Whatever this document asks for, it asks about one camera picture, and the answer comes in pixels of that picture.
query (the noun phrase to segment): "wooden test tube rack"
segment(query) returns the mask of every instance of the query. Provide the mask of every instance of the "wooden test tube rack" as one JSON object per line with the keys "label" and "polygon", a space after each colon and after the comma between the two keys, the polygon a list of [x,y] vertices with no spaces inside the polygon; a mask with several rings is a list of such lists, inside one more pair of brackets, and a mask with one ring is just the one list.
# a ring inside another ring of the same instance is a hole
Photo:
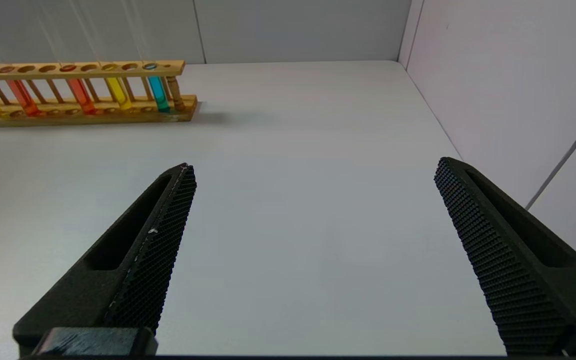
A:
{"label": "wooden test tube rack", "polygon": [[[158,61],[154,69],[135,61],[113,63],[73,63],[61,67],[59,63],[18,63],[0,67],[0,81],[25,80],[32,90],[34,102],[41,113],[28,116],[14,98],[7,98],[0,87],[0,127],[50,126],[50,125],[93,125],[123,123],[174,123],[192,120],[197,108],[196,95],[181,95],[176,76],[181,75],[185,62]],[[147,78],[159,77],[165,88],[171,112],[159,112]],[[125,87],[126,96],[132,103],[131,109],[121,110],[112,96],[97,96],[90,79],[117,78]],[[141,78],[146,96],[135,96],[128,78]],[[94,113],[86,114],[67,88],[61,90],[54,80],[80,79],[86,84],[94,104]],[[37,89],[35,82],[46,81],[54,97],[48,97]]]}

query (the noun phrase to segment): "white partition panel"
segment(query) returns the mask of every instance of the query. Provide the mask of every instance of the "white partition panel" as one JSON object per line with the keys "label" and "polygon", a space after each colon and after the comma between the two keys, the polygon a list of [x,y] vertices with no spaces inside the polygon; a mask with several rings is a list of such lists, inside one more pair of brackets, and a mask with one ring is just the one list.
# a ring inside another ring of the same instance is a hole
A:
{"label": "white partition panel", "polygon": [[526,205],[576,140],[576,0],[425,0],[407,71],[463,159]]}

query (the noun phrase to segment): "red liquid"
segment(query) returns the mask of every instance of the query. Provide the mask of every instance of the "red liquid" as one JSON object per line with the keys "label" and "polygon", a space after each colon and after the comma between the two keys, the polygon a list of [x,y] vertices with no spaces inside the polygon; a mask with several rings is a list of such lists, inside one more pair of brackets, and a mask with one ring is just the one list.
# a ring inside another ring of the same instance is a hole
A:
{"label": "red liquid", "polygon": [[41,113],[22,80],[7,80],[6,82],[27,116],[38,116]]}
{"label": "red liquid", "polygon": [[94,114],[95,113],[95,105],[90,100],[90,96],[88,91],[84,85],[84,82],[81,79],[67,79],[68,86],[72,91],[72,95],[75,96],[75,99],[79,103],[79,106],[86,114]]}

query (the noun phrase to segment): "white table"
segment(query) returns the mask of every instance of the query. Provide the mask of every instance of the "white table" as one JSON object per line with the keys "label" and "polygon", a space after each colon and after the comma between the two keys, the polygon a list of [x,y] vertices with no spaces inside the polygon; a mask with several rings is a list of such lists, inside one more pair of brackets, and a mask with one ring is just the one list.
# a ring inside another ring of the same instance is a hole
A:
{"label": "white table", "polygon": [[504,354],[433,176],[455,150],[390,61],[189,65],[190,123],[0,129],[13,324],[165,169],[198,189],[160,354]]}

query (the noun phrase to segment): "cyan liquid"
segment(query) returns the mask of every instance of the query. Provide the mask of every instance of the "cyan liquid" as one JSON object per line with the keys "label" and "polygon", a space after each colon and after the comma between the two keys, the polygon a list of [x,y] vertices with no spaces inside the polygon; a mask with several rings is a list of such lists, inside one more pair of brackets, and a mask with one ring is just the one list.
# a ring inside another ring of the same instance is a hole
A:
{"label": "cyan liquid", "polygon": [[148,76],[148,82],[152,89],[152,96],[155,98],[155,102],[157,103],[158,111],[160,113],[169,113],[170,106],[168,105],[168,99],[166,98],[166,91],[164,91],[162,79],[157,76]]}

